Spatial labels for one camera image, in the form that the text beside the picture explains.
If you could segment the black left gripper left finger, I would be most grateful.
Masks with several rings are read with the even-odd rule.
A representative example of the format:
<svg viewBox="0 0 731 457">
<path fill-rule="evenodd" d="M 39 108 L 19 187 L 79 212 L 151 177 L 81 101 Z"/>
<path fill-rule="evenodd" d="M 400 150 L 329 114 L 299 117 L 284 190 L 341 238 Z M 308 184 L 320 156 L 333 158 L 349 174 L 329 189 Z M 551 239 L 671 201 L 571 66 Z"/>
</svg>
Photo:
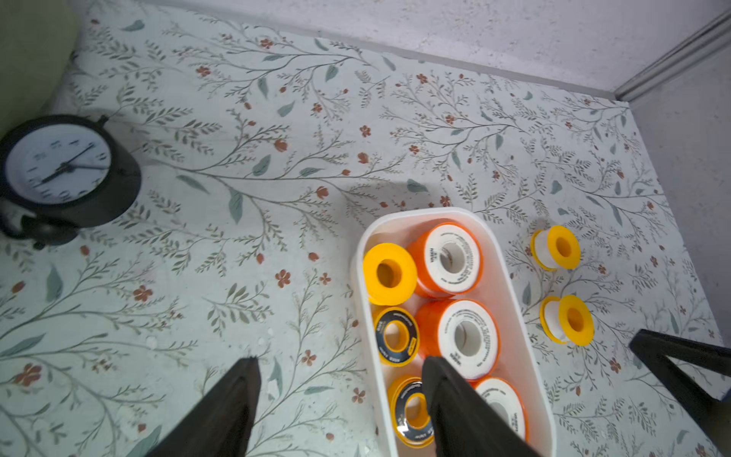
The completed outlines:
<svg viewBox="0 0 731 457">
<path fill-rule="evenodd" d="M 246 455 L 260 390 L 258 359 L 238 360 L 150 455 Z"/>
</svg>

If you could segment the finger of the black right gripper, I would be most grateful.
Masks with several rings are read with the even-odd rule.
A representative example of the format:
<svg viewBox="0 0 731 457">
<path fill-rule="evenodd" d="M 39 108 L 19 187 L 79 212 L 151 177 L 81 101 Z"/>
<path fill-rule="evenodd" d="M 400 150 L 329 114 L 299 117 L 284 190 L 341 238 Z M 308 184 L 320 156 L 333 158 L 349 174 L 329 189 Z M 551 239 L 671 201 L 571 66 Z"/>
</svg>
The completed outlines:
<svg viewBox="0 0 731 457">
<path fill-rule="evenodd" d="M 717 399 L 707 393 L 678 363 L 688 362 L 724 376 L 730 375 L 729 348 L 642 329 L 630 350 L 696 422 L 718 451 L 730 454 L 730 395 Z"/>
</svg>

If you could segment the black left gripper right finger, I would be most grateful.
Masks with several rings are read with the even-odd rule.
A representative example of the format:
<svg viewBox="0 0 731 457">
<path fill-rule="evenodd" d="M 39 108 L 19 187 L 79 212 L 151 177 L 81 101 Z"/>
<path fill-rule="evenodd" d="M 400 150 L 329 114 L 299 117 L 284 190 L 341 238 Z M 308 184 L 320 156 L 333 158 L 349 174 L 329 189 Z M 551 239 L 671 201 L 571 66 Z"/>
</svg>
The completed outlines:
<svg viewBox="0 0 731 457">
<path fill-rule="evenodd" d="M 422 383 L 438 456 L 537 454 L 444 358 L 426 358 Z"/>
</svg>

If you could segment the orange white tape roll bottom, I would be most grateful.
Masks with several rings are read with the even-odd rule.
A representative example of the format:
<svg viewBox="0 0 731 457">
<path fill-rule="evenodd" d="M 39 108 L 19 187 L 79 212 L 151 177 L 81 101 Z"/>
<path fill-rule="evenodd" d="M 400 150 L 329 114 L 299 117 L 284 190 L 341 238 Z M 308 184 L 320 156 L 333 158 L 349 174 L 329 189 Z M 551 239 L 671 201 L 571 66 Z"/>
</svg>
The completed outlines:
<svg viewBox="0 0 731 457">
<path fill-rule="evenodd" d="M 512 384 L 502 378 L 487 377 L 478 382 L 475 390 L 521 439 L 527 441 L 529 438 L 527 413 L 521 397 Z"/>
</svg>

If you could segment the orange white tape roll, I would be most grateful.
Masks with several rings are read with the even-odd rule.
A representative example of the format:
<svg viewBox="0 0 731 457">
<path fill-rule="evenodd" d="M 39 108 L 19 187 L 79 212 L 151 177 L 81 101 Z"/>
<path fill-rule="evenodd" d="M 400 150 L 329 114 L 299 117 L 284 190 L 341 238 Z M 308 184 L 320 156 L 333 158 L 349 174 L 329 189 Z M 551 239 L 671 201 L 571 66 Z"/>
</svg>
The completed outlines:
<svg viewBox="0 0 731 457">
<path fill-rule="evenodd" d="M 521 397 L 512 384 L 502 378 L 487 377 L 478 382 L 475 390 L 521 439 L 527 441 L 529 438 L 527 413 Z"/>
<path fill-rule="evenodd" d="M 486 377 L 496 367 L 500 334 L 484 305 L 468 299 L 430 302 L 419 308 L 416 321 L 422 358 L 445 358 L 469 382 Z"/>
<path fill-rule="evenodd" d="M 482 275 L 482 252 L 474 236 L 447 222 L 422 233 L 407 247 L 417 268 L 416 293 L 447 298 L 472 291 Z"/>
</svg>

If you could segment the yellow black tape roll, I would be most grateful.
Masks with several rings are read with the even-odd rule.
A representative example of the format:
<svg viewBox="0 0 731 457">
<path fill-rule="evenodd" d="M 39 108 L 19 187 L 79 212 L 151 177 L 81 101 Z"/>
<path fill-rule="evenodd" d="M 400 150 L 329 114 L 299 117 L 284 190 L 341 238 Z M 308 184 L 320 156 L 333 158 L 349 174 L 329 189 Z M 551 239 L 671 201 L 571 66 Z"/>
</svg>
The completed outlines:
<svg viewBox="0 0 731 457">
<path fill-rule="evenodd" d="M 376 348 L 381 362 L 405 367 L 418 354 L 421 338 L 415 318 L 399 307 L 384 308 L 374 318 Z"/>
<path fill-rule="evenodd" d="M 422 379 L 406 375 L 388 389 L 391 424 L 397 438 L 411 449 L 422 449 L 434 440 L 434 428 L 426 405 Z"/>
</svg>

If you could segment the white plastic storage box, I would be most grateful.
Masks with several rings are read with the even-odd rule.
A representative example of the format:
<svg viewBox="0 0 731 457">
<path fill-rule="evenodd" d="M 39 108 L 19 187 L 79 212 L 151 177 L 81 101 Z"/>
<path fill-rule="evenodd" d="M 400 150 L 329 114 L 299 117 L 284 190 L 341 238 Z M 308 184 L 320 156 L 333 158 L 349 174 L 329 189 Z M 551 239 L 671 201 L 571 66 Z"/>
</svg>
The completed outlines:
<svg viewBox="0 0 731 457">
<path fill-rule="evenodd" d="M 389 368 L 380 362 L 377 352 L 372 311 L 367 300 L 363 278 L 363 257 L 368 249 L 386 242 L 400 246 L 414 241 L 421 232 L 441 222 L 463 224 L 475 235 L 483 250 L 487 272 L 469 298 L 479 299 L 497 320 L 501 337 L 501 355 L 497 373 L 517 388 L 517 394 L 527 407 L 528 443 L 542 456 L 558 454 L 558 438 L 550 403 L 544 393 L 543 377 L 532 352 L 521 305 L 508 275 L 506 262 L 495 233 L 476 214 L 459 208 L 417 209 L 392 213 L 373 222 L 362 235 L 351 261 L 353 300 L 357 303 L 357 318 L 363 339 L 363 355 L 367 366 L 367 387 L 371 391 L 376 425 L 380 430 L 381 451 L 384 456 L 434 456 L 434 445 L 423 449 L 408 449 L 398 440 L 388 413 L 386 388 L 398 375 L 421 372 L 421 359 L 409 368 Z"/>
</svg>

